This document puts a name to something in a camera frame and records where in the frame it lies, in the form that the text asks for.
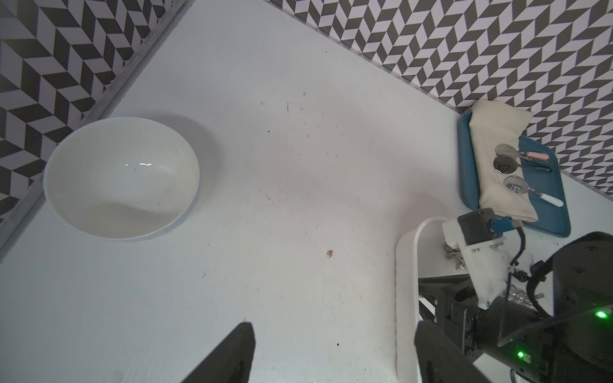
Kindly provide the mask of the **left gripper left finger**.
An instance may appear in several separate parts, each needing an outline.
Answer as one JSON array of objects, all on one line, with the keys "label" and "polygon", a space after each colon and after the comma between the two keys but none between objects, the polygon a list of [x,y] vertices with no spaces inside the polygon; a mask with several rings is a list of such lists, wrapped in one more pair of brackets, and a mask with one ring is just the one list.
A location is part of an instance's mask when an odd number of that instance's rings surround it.
[{"label": "left gripper left finger", "polygon": [[253,325],[241,322],[182,382],[247,383],[255,345]]}]

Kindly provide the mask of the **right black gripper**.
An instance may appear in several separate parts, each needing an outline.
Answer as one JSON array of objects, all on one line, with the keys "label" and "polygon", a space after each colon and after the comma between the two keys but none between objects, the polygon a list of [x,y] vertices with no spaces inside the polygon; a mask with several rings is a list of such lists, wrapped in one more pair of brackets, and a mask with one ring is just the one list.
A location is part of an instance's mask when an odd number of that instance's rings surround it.
[{"label": "right black gripper", "polygon": [[467,274],[419,279],[418,290],[468,363],[487,354],[530,382],[612,380],[612,287],[602,280],[555,280],[551,316],[503,297],[481,309]]}]

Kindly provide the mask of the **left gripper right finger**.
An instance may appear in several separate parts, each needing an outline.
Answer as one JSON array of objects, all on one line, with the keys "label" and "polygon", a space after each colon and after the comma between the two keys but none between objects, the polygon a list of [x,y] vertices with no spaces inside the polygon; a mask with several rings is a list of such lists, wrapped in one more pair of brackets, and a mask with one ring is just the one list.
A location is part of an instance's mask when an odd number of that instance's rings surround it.
[{"label": "left gripper right finger", "polygon": [[489,382],[431,321],[418,323],[414,346],[423,382]]}]

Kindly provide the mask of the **white storage box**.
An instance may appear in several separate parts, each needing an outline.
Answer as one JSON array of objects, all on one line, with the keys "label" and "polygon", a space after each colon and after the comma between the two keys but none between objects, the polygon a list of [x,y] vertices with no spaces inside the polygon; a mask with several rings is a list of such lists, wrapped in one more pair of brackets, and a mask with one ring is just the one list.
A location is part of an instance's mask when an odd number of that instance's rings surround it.
[{"label": "white storage box", "polygon": [[420,315],[418,279],[467,275],[456,262],[445,257],[442,224],[447,218],[432,217],[399,239],[396,259],[396,368],[400,382],[420,382],[418,357],[413,345]]}]

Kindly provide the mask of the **removed silver wing nuts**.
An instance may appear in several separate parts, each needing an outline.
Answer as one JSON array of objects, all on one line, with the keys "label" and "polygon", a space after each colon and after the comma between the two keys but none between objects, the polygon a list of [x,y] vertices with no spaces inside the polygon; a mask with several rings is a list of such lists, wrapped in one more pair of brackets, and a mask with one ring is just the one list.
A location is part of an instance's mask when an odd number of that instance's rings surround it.
[{"label": "removed silver wing nuts", "polygon": [[507,294],[507,300],[511,303],[520,304],[528,308],[534,309],[533,302],[528,297],[525,290],[522,290],[515,285],[511,284],[509,287],[509,293]]}]

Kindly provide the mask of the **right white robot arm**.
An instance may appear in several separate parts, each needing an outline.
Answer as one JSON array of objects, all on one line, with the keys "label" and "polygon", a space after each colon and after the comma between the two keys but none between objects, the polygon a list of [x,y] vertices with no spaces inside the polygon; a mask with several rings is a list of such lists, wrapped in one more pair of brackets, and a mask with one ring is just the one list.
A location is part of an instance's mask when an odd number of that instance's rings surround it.
[{"label": "right white robot arm", "polygon": [[612,237],[593,232],[562,247],[528,280],[534,295],[550,277],[554,310],[504,298],[477,306],[466,274],[421,279],[420,295],[436,310],[414,344],[425,382],[482,382],[475,360],[490,356],[530,382],[612,380]]}]

